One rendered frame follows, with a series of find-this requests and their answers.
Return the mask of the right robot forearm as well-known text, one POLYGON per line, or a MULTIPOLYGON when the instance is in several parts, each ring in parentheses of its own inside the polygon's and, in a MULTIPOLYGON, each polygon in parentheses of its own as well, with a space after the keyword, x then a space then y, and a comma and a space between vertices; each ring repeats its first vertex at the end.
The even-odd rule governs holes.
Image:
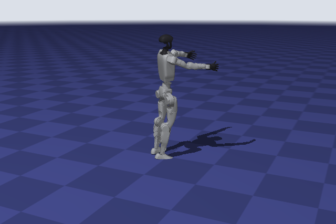
POLYGON ((191 68, 191 69, 194 69, 194 70, 197 70, 197 69, 210 69, 210 65, 206 65, 204 63, 192 63, 190 62, 188 64, 188 67, 191 68))

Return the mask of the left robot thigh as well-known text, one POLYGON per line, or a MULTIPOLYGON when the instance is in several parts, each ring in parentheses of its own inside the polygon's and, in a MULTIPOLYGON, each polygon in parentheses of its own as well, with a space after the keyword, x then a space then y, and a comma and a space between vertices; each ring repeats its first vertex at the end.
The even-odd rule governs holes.
POLYGON ((157 98, 160 98, 158 101, 158 111, 159 111, 159 117, 157 117, 154 121, 155 125, 157 126, 161 126, 162 123, 164 123, 164 119, 166 117, 166 113, 167 113, 167 106, 165 104, 165 99, 162 99, 159 96, 159 90, 156 90, 155 95, 157 98))

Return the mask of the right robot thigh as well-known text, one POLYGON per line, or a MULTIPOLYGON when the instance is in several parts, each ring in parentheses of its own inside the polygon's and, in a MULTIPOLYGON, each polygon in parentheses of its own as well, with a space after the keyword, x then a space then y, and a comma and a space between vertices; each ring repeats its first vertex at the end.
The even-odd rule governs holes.
POLYGON ((160 126, 160 129, 162 130, 162 126, 168 125, 169 130, 171 129, 172 125, 174 124, 174 121, 176 119, 177 114, 177 98, 170 93, 166 93, 165 95, 165 104, 169 105, 167 106, 167 122, 162 123, 160 126))

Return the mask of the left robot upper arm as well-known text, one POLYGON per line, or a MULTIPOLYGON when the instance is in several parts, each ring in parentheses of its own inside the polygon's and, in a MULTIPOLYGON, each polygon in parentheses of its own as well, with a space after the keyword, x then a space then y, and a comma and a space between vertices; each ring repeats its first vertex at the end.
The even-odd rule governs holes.
MULTIPOLYGON (((159 50, 159 52, 160 51, 162 51, 162 49, 160 49, 159 50)), ((169 51, 170 52, 170 51, 169 51)), ((178 55, 178 52, 175 50, 175 49, 173 49, 173 50, 171 50, 171 52, 170 52, 173 56, 175 56, 175 57, 177 57, 177 55, 178 55)))

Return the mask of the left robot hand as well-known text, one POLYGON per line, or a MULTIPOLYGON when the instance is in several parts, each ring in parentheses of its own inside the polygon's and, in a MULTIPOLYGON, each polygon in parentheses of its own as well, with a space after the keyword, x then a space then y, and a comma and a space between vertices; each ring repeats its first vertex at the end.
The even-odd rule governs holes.
MULTIPOLYGON (((196 54, 196 53, 193 53, 193 52, 195 52, 195 51, 190 51, 190 52, 185 52, 185 53, 187 53, 188 55, 187 55, 187 58, 190 58, 190 59, 192 59, 192 58, 195 58, 195 57, 193 57, 193 56, 195 56, 195 55, 193 55, 193 54, 196 54), (192 58, 191 58, 192 57, 192 58)), ((196 54, 197 55, 197 54, 196 54)), ((196 56, 197 57, 197 56, 196 56)), ((194 60, 194 59, 192 59, 192 60, 194 60)))

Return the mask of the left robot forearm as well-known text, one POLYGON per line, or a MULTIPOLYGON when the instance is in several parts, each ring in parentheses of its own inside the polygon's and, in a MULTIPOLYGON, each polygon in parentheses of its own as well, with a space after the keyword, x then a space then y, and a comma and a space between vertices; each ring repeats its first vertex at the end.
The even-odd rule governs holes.
POLYGON ((177 57, 187 57, 187 53, 183 52, 183 51, 177 51, 178 52, 178 55, 177 57))

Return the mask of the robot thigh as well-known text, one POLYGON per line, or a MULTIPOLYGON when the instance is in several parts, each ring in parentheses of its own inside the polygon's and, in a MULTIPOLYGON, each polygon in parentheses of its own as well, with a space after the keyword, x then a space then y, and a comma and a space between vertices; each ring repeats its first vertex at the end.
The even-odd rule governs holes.
POLYGON ((159 117, 157 117, 154 121, 155 125, 157 126, 161 126, 162 123, 164 123, 164 119, 166 117, 166 113, 167 113, 167 106, 165 104, 165 99, 162 99, 159 96, 159 90, 156 90, 155 95, 157 98, 160 98, 158 101, 158 111, 159 111, 159 117))
POLYGON ((177 114, 177 98, 170 93, 166 93, 165 95, 165 104, 169 105, 167 106, 167 122, 162 123, 160 126, 160 129, 162 130, 162 126, 168 125, 169 130, 171 129, 172 125, 174 124, 174 121, 176 119, 177 114))

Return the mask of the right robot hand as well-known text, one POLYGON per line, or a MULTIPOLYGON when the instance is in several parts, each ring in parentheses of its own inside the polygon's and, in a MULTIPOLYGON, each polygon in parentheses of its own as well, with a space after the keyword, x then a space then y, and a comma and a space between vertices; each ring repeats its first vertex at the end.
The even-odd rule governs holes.
POLYGON ((216 70, 216 69, 218 69, 217 67, 219 67, 219 66, 217 66, 218 64, 215 64, 216 63, 216 61, 214 62, 214 63, 212 63, 212 64, 206 64, 206 65, 210 65, 210 69, 206 69, 206 70, 213 70, 213 71, 218 71, 218 70, 216 70))

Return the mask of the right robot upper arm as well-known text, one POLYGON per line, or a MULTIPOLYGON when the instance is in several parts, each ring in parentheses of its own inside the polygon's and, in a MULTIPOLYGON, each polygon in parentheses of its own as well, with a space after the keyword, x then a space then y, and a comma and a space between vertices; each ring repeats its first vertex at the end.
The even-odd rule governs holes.
POLYGON ((180 66, 180 67, 188 69, 188 70, 191 69, 191 68, 188 67, 188 64, 190 62, 185 63, 183 60, 181 60, 181 59, 179 59, 179 58, 177 58, 175 56, 168 56, 167 62, 169 62, 172 65, 177 65, 177 66, 180 66))

